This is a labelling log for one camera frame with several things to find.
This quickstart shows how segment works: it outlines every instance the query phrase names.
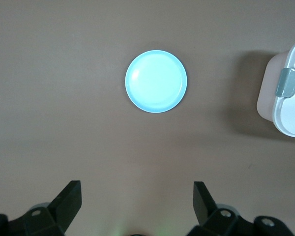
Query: container lid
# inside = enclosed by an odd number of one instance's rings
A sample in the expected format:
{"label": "container lid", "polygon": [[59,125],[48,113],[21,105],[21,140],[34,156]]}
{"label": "container lid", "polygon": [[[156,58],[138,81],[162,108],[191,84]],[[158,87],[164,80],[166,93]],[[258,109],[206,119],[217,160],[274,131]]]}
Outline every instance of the container lid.
{"label": "container lid", "polygon": [[289,51],[275,95],[273,122],[282,133],[295,137],[295,45]]}
{"label": "container lid", "polygon": [[174,55],[160,50],[137,56],[125,78],[130,100],[140,109],[160,113],[175,107],[187,88],[187,75]]}

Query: table surface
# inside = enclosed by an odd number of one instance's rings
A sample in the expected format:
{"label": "table surface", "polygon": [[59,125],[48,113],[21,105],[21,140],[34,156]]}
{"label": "table surface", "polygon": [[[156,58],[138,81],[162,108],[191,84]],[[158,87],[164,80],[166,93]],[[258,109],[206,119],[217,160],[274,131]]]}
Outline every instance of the table surface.
{"label": "table surface", "polygon": [[[0,0],[0,212],[15,219],[79,179],[66,235],[184,236],[197,180],[295,233],[295,138],[256,110],[268,61],[293,44],[295,0]],[[188,75],[161,114],[124,86],[154,49]]]}

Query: screw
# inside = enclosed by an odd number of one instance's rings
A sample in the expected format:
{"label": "screw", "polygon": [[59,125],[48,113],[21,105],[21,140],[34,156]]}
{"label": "screw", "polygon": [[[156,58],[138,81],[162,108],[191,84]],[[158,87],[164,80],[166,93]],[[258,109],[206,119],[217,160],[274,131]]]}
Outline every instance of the screw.
{"label": "screw", "polygon": [[270,227],[273,227],[275,225],[274,222],[268,218],[263,218],[261,221],[262,223]]}
{"label": "screw", "polygon": [[35,210],[31,213],[32,216],[36,216],[40,214],[40,210]]}
{"label": "screw", "polygon": [[232,214],[228,211],[228,210],[222,210],[221,211],[221,214],[224,216],[224,217],[231,217]]}

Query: white plastic container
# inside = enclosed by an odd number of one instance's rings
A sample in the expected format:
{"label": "white plastic container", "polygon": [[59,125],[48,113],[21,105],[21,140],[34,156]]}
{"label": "white plastic container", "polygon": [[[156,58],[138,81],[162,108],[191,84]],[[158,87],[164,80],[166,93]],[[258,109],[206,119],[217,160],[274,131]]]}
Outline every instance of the white plastic container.
{"label": "white plastic container", "polygon": [[282,133],[295,137],[295,45],[269,61],[257,110]]}

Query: plate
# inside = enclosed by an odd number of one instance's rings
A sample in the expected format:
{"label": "plate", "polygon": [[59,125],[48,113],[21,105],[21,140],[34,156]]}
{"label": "plate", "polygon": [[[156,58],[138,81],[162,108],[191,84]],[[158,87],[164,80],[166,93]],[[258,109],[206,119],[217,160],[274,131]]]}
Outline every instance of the plate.
{"label": "plate", "polygon": [[130,100],[140,109],[151,113],[166,112],[183,98],[187,74],[173,54],[152,50],[137,56],[125,78]]}

